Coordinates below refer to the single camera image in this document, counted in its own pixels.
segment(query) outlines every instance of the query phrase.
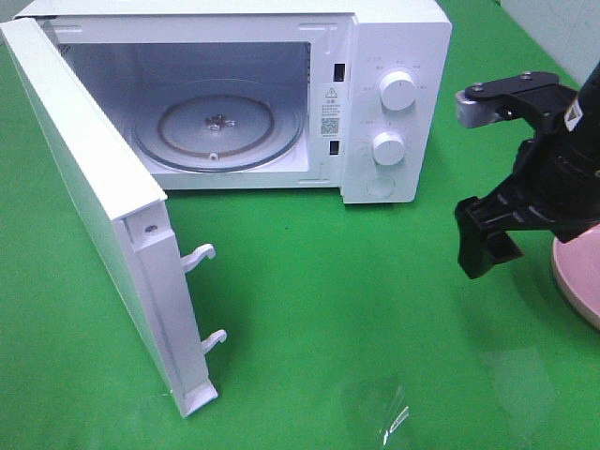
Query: open microwave door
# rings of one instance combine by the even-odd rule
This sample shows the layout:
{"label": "open microwave door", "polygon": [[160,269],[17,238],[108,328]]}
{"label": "open microwave door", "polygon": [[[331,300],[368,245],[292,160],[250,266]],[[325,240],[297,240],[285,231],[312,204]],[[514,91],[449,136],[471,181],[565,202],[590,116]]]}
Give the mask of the open microwave door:
{"label": "open microwave door", "polygon": [[166,195],[135,157],[36,21],[0,25],[70,197],[127,310],[186,416],[218,394],[185,272],[210,245],[181,258]]}

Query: white knob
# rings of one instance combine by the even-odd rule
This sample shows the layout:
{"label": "white knob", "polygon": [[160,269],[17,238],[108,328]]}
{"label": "white knob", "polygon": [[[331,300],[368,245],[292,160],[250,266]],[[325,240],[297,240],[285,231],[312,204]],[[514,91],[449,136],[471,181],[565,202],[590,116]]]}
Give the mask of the white knob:
{"label": "white knob", "polygon": [[402,70],[385,75],[379,89],[383,106],[392,111],[408,108],[416,97],[413,77]]}
{"label": "white knob", "polygon": [[385,132],[373,140],[373,159],[382,166],[393,166],[404,159],[404,142],[397,133]]}

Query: transparent plastic film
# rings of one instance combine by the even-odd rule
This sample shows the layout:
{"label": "transparent plastic film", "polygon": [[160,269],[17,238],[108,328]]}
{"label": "transparent plastic film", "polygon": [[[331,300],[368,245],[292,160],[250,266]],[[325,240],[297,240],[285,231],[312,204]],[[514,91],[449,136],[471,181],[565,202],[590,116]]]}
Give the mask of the transparent plastic film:
{"label": "transparent plastic film", "polygon": [[342,393],[352,448],[415,450],[410,408],[395,377],[354,384]]}

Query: qr code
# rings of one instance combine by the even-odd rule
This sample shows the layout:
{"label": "qr code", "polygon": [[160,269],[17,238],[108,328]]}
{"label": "qr code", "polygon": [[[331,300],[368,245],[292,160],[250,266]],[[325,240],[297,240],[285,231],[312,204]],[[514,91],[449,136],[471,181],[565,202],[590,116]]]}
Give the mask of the qr code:
{"label": "qr code", "polygon": [[329,118],[321,119],[321,134],[338,134],[339,133],[339,119]]}

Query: white microwave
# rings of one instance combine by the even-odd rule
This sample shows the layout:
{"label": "white microwave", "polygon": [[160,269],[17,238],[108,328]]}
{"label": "white microwave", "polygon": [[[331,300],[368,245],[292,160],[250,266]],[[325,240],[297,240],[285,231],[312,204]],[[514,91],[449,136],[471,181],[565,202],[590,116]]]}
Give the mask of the white microwave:
{"label": "white microwave", "polygon": [[37,0],[0,25],[182,415],[217,396],[163,189],[414,198],[451,24],[433,0]]}

